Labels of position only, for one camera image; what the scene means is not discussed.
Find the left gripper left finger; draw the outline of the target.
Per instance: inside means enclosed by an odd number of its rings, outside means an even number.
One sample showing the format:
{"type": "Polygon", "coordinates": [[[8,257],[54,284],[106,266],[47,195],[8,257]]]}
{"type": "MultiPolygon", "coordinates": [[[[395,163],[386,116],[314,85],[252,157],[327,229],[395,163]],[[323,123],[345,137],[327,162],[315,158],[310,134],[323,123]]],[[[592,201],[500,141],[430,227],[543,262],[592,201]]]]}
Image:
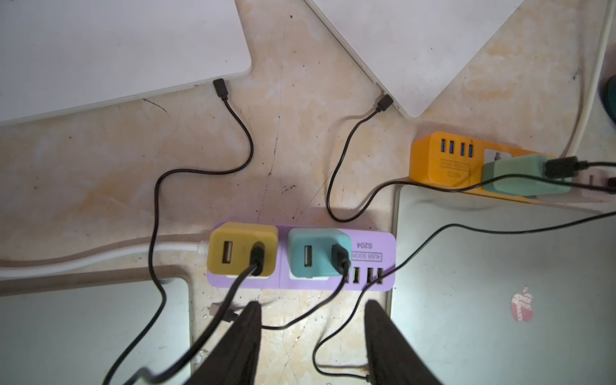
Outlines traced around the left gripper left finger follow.
{"type": "Polygon", "coordinates": [[[250,302],[185,384],[255,384],[261,305],[250,302]]]}

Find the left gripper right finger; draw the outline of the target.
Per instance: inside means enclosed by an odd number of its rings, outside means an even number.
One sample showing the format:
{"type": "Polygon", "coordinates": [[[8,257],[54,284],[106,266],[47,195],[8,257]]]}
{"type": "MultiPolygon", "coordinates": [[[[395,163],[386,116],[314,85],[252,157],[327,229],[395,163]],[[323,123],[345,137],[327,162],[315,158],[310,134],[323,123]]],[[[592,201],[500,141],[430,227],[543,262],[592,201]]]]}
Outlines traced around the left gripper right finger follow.
{"type": "Polygon", "coordinates": [[[370,384],[440,384],[375,300],[366,303],[364,330],[370,384]]]}

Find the teal usb charger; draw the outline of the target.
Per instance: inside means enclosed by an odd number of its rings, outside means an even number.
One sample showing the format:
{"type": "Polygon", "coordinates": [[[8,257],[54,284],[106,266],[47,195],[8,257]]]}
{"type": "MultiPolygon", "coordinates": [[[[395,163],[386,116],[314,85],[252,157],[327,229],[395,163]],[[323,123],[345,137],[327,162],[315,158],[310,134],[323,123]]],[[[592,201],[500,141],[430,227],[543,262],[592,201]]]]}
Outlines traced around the teal usb charger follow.
{"type": "Polygon", "coordinates": [[[351,237],[339,229],[294,228],[287,243],[290,272],[304,279],[349,274],[351,246],[351,237]]]}

